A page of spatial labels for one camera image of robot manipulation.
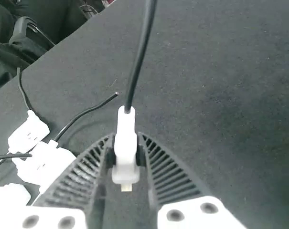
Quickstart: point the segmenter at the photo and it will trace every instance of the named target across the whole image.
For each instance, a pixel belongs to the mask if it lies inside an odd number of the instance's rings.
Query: white electrical plug
[[[19,126],[9,137],[9,152],[27,153],[33,149],[49,133],[50,129],[39,117],[31,110],[28,110],[27,120]]]
[[[4,185],[0,187],[0,212],[16,206],[26,206],[30,199],[31,195],[23,185],[14,183]]]
[[[17,167],[17,175],[25,182],[39,185],[40,194],[75,160],[69,150],[57,146],[58,143],[53,140],[48,144],[39,142],[30,152],[32,157],[25,161],[20,158],[11,159]]]
[[[118,110],[118,127],[115,136],[116,165],[112,168],[112,180],[121,185],[121,191],[132,191],[132,184],[140,178],[140,169],[136,163],[137,135],[135,133],[136,111],[124,112],[124,106]]]

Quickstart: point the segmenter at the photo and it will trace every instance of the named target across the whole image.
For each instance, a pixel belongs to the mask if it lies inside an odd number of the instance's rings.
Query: black ribbed surface
[[[94,201],[106,154],[106,136],[91,145],[55,180],[36,206],[78,208],[86,212]]]
[[[172,152],[151,137],[139,135],[144,141],[142,144],[146,151],[149,182],[154,187],[154,201],[159,206],[208,194],[209,191],[202,187],[196,175]]]

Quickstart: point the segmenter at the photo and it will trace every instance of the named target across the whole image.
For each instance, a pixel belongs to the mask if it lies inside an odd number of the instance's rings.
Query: power cord
[[[22,86],[22,81],[21,81],[21,69],[17,68],[17,77],[18,77],[18,88],[22,94],[22,98],[24,100],[24,103],[27,107],[28,110],[32,110],[32,106],[30,104],[30,101],[28,99],[28,96],[26,94],[26,92],[24,91],[24,88]],[[84,111],[80,112],[79,114],[77,114],[67,125],[65,125],[62,130],[57,134],[57,136],[54,138],[54,141],[58,142],[58,140],[63,136],[63,134],[82,116],[86,115],[89,112],[95,111],[103,106],[105,106],[106,104],[108,104],[110,101],[112,101],[114,98],[116,98],[119,95],[118,92],[115,92],[112,96],[110,96],[109,98],[107,98],[106,100],[102,101],[101,103],[99,103],[98,105],[95,105],[93,107],[89,107],[87,109],[85,109]],[[14,158],[14,157],[31,157],[31,154],[10,154],[7,153],[6,155],[0,155],[0,165],[3,164],[5,159],[9,159],[9,158]]]
[[[124,106],[124,112],[126,114],[130,113],[131,105],[135,94],[135,89],[137,86],[137,81],[139,79],[139,73],[141,70],[145,51],[148,46],[150,38],[150,31],[153,26],[156,5],[157,0],[146,0],[140,41],[134,63],[130,71],[129,82],[126,92],[126,102]]]
[[[24,88],[22,86],[22,81],[21,81],[22,73],[21,73],[21,69],[20,68],[17,68],[17,77],[18,77],[18,87],[19,87],[19,90],[21,92],[21,95],[22,95],[23,101],[25,103],[25,106],[26,106],[26,108],[28,110],[32,110],[33,111],[33,107],[31,106],[29,98],[26,95],[26,93],[24,91]]]
[[[113,100],[114,98],[116,98],[119,95],[118,92],[114,93],[112,96],[110,96],[109,98],[107,98],[106,100],[104,100],[103,102],[101,102],[100,104],[93,106],[93,107],[89,107],[88,109],[80,112],[79,114],[77,114],[73,119],[71,119],[71,121],[65,125],[62,130],[57,134],[57,136],[53,139],[54,141],[58,142],[58,140],[63,136],[63,134],[82,116],[86,115],[89,112],[95,111],[103,106],[105,106],[106,104],[108,104],[111,100]]]
[[[5,154],[0,155],[0,160],[10,159],[10,158],[25,158],[25,157],[32,157],[31,154]]]

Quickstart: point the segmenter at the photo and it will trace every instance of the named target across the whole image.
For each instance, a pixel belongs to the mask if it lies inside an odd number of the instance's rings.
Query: white plastic part
[[[166,204],[158,212],[158,229],[246,229],[215,197]]]
[[[87,229],[83,211],[73,208],[20,207],[0,212],[0,229]]]
[[[25,206],[30,199],[31,195],[23,185],[14,183],[4,185],[0,187],[0,212],[14,206]]]
[[[118,127],[115,137],[116,165],[112,168],[112,180],[121,185],[121,191],[132,191],[132,184],[140,178],[140,169],[136,163],[137,135],[135,133],[136,111],[132,107],[129,114],[124,106],[118,111]]]
[[[28,119],[16,129],[8,139],[9,152],[25,154],[43,140],[50,129],[36,114],[28,110]]]
[[[57,146],[58,143],[53,140],[48,144],[39,142],[30,152],[32,157],[25,161],[12,158],[18,170],[17,175],[25,182],[39,185],[40,194],[75,160],[69,150]]]

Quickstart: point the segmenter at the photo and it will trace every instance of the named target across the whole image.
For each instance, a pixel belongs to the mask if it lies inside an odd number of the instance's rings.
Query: black chair
[[[13,34],[9,40],[9,44],[13,44],[15,41],[20,39],[29,38],[27,37],[27,29],[30,29],[34,34],[37,34],[37,37],[39,36],[40,42],[38,45],[46,49],[50,49],[55,46],[55,43],[52,42],[51,39],[48,38],[48,36],[41,29],[39,29],[37,23],[29,17],[20,17],[17,19]]]

